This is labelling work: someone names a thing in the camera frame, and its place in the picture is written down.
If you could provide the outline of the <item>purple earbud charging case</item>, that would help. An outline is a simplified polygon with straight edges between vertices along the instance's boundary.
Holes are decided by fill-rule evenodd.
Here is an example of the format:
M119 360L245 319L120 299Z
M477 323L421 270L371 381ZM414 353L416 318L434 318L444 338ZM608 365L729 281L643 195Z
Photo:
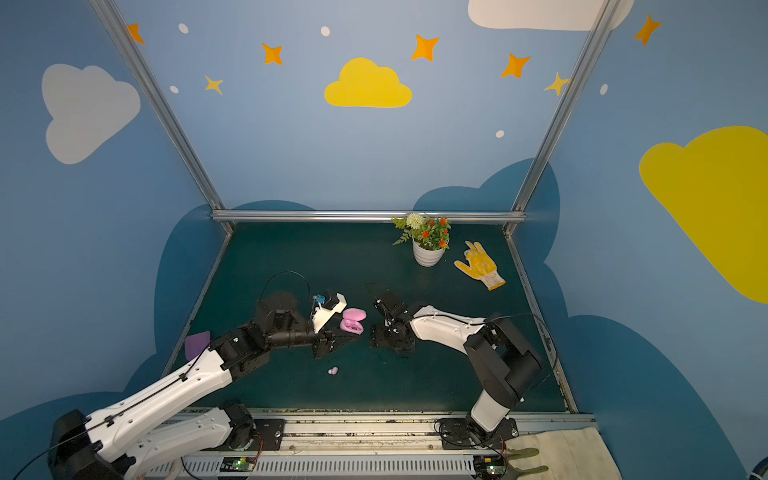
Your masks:
M367 313L359 308L347 308L342 312L340 329L355 335L361 335L364 332L362 322L366 319Z

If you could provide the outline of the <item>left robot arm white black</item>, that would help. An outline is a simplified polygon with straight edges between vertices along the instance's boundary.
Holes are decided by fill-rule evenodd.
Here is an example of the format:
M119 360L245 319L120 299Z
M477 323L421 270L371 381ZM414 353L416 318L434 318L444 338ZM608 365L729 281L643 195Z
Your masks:
M278 292L258 302L247 323L213 339L192 360L136 394L88 415L72 410L56 420L47 465L55 479L136 479L188 454L243 449L256 438L255 421L237 402L167 425L199 399L226 388L269 362L272 351L309 347L315 358L355 340L339 326L347 307L340 293L312 302Z

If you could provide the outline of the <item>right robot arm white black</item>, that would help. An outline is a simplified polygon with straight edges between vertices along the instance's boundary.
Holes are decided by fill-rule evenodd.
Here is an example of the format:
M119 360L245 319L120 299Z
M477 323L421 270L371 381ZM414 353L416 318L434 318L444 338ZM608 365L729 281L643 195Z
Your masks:
M383 317L373 328L374 348L405 355L421 340L467 356L482 391L465 424L479 437L488 437L498 429L545 367L511 316L472 318L425 303L407 305L390 290L375 300L374 307Z

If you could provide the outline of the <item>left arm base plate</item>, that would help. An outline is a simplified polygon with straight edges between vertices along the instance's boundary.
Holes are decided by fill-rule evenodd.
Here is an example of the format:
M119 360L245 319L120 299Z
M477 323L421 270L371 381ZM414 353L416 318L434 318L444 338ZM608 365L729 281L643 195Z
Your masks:
M277 451L281 447L286 422L276 418L256 418L235 422L224 442L207 451Z

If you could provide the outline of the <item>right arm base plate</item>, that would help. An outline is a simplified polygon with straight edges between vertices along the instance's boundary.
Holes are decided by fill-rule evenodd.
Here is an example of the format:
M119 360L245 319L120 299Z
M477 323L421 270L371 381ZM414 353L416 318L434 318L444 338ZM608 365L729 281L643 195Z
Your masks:
M498 449L508 440L517 438L519 431L513 419L503 419L491 432L468 418L443 418L434 424L442 447L446 450Z

